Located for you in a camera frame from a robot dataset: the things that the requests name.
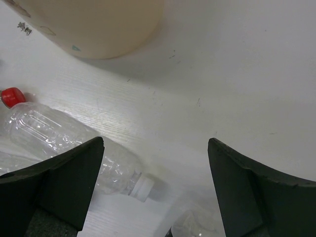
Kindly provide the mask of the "small clear bottle red label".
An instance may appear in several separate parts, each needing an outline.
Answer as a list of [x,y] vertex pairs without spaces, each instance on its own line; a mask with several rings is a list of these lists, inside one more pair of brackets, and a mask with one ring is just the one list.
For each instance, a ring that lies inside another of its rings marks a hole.
[[26,98],[23,92],[16,87],[11,87],[11,88],[1,90],[0,100],[9,109],[15,106],[16,104],[26,102]]

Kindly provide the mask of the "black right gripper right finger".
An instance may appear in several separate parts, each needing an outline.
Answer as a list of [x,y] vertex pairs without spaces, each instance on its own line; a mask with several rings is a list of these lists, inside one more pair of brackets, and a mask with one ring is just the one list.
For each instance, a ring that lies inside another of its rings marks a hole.
[[314,237],[316,183],[208,142],[212,179],[228,237]]

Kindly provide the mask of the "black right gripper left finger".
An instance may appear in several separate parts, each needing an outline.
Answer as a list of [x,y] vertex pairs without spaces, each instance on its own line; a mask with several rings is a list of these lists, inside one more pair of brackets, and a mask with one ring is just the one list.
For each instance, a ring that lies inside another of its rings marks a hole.
[[95,137],[0,177],[2,237],[75,237],[82,231],[104,153]]

